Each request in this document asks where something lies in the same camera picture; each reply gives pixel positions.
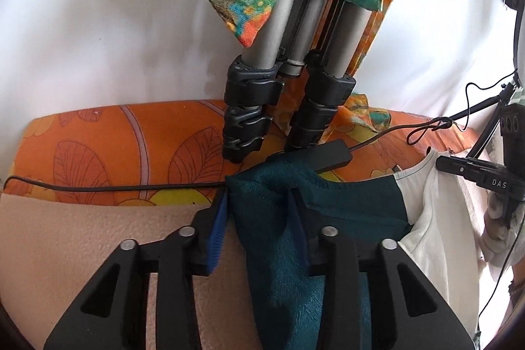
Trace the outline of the right gloved hand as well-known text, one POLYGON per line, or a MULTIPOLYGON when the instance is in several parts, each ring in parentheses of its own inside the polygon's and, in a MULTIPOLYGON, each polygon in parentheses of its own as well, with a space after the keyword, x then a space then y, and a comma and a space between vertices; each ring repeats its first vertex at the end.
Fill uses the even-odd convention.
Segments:
POLYGON ((515 266, 524 257, 524 229, 518 234, 521 221, 524 219, 524 203, 520 203, 510 221, 505 224, 504 200, 495 192, 488 196, 488 208, 484 213, 484 230, 480 237, 480 248, 483 257, 490 265, 492 275, 498 275, 506 266, 515 266), (516 236, 518 241, 512 250, 507 263, 504 264, 516 236))

